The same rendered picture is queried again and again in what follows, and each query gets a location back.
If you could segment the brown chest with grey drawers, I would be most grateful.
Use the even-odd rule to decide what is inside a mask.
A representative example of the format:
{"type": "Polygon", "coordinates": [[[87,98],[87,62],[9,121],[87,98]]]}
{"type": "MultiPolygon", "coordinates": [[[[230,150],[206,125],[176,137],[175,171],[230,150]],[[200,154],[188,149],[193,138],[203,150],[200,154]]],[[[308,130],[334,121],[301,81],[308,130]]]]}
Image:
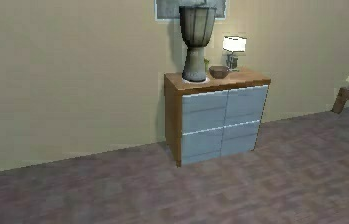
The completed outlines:
{"type": "Polygon", "coordinates": [[[254,149],[270,83],[244,67],[201,83],[165,74],[165,140],[176,165],[254,149]]]}

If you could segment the dark brown bowl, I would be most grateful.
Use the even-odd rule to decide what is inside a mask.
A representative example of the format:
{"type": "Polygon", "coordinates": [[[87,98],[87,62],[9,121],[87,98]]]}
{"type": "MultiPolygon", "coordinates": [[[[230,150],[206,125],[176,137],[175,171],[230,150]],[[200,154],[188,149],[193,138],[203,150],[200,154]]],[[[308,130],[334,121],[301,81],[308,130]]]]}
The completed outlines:
{"type": "Polygon", "coordinates": [[[215,79],[224,79],[229,74],[229,68],[226,66],[211,66],[209,72],[215,79]]]}

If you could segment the tall grey goblet vase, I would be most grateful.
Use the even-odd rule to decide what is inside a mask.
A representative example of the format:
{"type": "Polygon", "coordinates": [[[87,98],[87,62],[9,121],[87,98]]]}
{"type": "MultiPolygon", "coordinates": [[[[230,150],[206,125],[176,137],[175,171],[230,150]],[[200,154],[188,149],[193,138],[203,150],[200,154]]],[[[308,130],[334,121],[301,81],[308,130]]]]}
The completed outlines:
{"type": "Polygon", "coordinates": [[[189,82],[206,80],[204,48],[209,44],[216,17],[215,7],[180,6],[180,28],[187,46],[182,78],[189,82]]]}

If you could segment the small white shade table lamp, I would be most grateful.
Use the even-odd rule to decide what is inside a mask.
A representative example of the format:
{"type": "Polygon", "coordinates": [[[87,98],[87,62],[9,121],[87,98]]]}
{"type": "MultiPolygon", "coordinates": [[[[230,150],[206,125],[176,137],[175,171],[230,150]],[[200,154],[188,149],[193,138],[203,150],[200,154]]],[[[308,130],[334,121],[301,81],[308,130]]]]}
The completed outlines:
{"type": "Polygon", "coordinates": [[[240,36],[225,36],[223,39],[223,49],[228,52],[226,64],[230,71],[237,71],[238,58],[236,52],[246,51],[247,39],[240,36]]]}

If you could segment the grey framed wall picture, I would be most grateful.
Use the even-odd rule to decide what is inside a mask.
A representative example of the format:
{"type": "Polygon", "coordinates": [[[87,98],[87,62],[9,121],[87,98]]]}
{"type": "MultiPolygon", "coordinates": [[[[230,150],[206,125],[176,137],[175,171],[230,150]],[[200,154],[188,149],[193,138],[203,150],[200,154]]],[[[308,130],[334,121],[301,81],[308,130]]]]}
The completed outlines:
{"type": "Polygon", "coordinates": [[[200,6],[214,7],[216,9],[216,18],[222,20],[226,18],[228,0],[154,0],[155,19],[173,20],[179,18],[180,6],[200,6]]]}

